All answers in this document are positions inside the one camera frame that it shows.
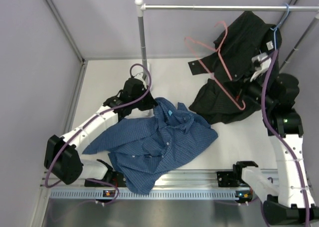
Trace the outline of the blue plaid shirt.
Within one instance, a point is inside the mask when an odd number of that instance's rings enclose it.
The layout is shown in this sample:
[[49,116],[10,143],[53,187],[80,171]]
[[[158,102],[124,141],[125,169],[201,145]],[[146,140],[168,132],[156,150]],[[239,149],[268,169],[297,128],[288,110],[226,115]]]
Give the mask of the blue plaid shirt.
[[113,168],[124,174],[128,189],[147,195],[159,177],[204,152],[217,132],[183,103],[155,99],[152,117],[123,119],[98,136],[85,155],[107,151]]

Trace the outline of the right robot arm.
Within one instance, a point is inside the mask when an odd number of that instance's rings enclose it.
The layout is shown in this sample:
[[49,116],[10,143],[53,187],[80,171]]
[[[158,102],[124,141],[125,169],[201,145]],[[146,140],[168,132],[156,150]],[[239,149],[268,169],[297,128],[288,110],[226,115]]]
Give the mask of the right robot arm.
[[304,225],[319,220],[319,208],[312,197],[303,158],[303,124],[293,108],[299,82],[290,74],[279,74],[271,87],[255,82],[246,95],[259,100],[262,117],[273,145],[279,184],[271,183],[253,161],[233,165],[232,181],[249,186],[262,204],[269,225]]

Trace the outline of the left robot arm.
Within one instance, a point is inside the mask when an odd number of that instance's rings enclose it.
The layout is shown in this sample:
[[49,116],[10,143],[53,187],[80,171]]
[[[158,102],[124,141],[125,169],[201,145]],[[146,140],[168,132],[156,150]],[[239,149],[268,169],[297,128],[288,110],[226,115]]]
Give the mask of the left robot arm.
[[62,136],[48,139],[44,158],[47,174],[54,174],[66,185],[78,179],[95,179],[101,186],[111,184],[111,166],[102,160],[84,160],[84,150],[108,128],[129,116],[134,109],[146,111],[157,103],[149,86],[141,78],[130,77],[117,95],[108,98],[102,106],[80,126]]

